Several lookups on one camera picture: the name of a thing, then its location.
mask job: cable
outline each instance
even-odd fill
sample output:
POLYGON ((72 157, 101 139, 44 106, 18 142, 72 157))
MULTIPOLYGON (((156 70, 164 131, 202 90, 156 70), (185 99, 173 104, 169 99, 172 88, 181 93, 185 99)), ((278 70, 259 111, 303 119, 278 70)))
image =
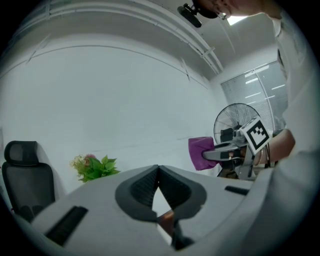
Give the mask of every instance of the cable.
POLYGON ((267 166, 270 168, 271 163, 270 163, 270 145, 269 145, 269 143, 266 145, 266 154, 267 154, 267 166))

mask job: window blinds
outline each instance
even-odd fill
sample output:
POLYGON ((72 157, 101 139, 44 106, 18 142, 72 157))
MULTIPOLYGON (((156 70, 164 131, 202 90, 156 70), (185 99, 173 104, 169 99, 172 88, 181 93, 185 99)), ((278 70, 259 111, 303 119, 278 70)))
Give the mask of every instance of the window blinds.
POLYGON ((228 104, 244 103, 260 115, 268 132, 283 129, 283 112, 288 107, 285 78, 277 62, 253 69, 223 83, 228 104))

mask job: security camera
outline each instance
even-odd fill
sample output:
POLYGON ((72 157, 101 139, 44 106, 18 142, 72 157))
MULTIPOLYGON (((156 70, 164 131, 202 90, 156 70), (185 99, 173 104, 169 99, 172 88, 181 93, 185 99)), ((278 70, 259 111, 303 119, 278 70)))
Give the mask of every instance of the security camera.
POLYGON ((194 5, 190 7, 185 3, 183 6, 179 6, 177 11, 196 28, 201 28, 202 26, 202 23, 196 17, 198 13, 208 19, 215 19, 218 17, 216 13, 202 9, 198 6, 196 0, 193 0, 193 4, 194 5))

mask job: potted plant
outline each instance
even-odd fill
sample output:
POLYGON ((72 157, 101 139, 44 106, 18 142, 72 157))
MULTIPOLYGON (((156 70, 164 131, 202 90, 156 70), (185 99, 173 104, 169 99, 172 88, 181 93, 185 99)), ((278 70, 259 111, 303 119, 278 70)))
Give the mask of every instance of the potted plant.
POLYGON ((79 181, 83 183, 119 173, 116 169, 116 159, 109 159, 106 155, 99 161, 95 155, 78 155, 71 162, 70 166, 77 170, 79 181))

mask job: black mesh chair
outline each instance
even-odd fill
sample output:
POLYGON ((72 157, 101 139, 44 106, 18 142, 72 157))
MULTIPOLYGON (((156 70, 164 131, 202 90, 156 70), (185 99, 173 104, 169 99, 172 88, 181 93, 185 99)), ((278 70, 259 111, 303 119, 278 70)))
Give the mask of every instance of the black mesh chair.
POLYGON ((52 169, 37 156, 36 141, 11 141, 2 175, 14 212, 28 222, 55 201, 52 169))

